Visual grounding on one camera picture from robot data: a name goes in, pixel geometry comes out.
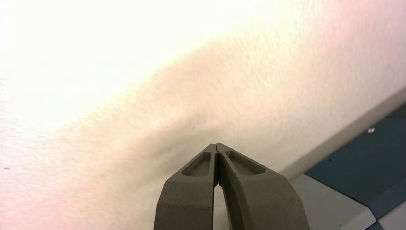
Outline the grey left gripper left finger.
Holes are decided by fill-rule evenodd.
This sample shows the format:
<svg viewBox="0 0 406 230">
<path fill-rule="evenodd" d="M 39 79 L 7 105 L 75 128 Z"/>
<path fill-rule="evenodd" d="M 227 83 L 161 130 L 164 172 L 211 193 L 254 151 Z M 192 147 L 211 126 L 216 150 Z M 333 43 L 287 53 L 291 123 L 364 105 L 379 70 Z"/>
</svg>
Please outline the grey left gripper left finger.
<svg viewBox="0 0 406 230">
<path fill-rule="evenodd" d="M 214 189 L 218 184 L 218 156 L 209 144 L 163 185 L 158 199 L 154 229 L 211 230 Z"/>
</svg>

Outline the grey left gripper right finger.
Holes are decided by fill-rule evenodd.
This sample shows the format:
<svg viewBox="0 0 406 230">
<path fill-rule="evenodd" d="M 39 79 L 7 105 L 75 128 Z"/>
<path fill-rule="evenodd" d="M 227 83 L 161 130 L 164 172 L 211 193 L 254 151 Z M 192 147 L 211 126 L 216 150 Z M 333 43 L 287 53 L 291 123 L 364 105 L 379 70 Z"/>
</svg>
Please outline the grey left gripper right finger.
<svg viewBox="0 0 406 230">
<path fill-rule="evenodd" d="M 217 144 L 219 185 L 231 230 L 308 230 L 303 203 L 281 174 Z"/>
</svg>

